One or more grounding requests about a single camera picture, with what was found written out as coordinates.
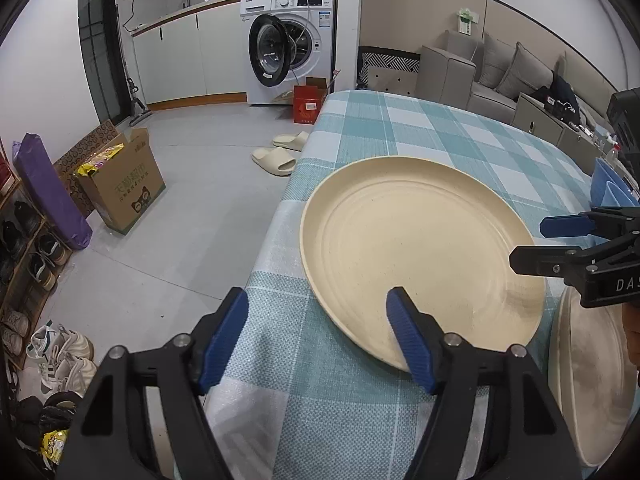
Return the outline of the person's right hand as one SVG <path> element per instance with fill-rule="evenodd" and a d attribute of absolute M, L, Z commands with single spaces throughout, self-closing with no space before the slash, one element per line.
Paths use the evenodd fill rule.
<path fill-rule="evenodd" d="M 640 367 L 640 307 L 627 302 L 622 310 L 629 361 Z"/>

